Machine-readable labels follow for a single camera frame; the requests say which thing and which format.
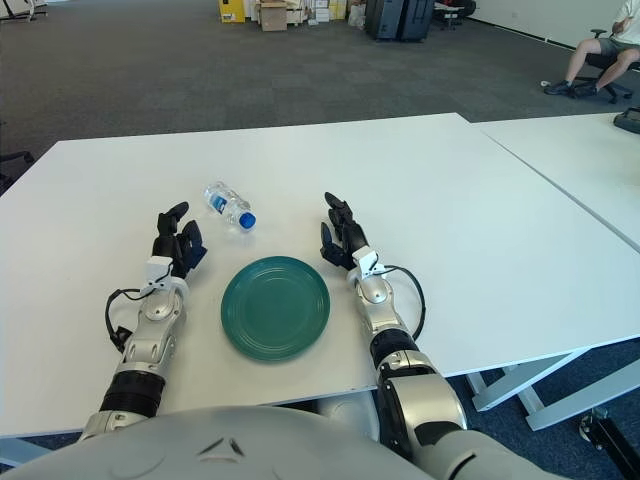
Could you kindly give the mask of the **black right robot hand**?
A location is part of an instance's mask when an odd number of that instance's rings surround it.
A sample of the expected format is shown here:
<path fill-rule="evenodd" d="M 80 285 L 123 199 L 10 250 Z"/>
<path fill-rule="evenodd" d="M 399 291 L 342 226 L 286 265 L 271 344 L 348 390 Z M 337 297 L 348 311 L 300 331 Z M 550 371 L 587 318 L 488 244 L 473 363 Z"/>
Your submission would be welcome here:
<path fill-rule="evenodd" d="M 364 230 L 354 220 L 353 212 L 346 201 L 340 200 L 330 192 L 326 192 L 324 198 L 329 206 L 328 216 L 333 225 L 338 243 L 333 242 L 329 226 L 322 222 L 321 256 L 334 266 L 352 270 L 356 267 L 353 261 L 353 254 L 362 247 L 369 245 Z"/>

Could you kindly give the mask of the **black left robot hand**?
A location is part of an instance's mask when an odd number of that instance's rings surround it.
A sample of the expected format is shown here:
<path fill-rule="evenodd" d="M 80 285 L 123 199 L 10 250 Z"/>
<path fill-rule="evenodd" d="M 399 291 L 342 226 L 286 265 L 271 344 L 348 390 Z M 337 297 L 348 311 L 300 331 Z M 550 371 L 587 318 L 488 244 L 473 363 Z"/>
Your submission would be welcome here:
<path fill-rule="evenodd" d="M 188 210 L 189 203 L 184 201 L 167 212 L 159 213 L 158 236 L 152 246 L 152 255 L 170 258 L 173 261 L 172 275 L 181 279 L 185 279 L 207 253 L 195 220 L 188 221 L 184 228 L 178 231 L 179 221 Z"/>

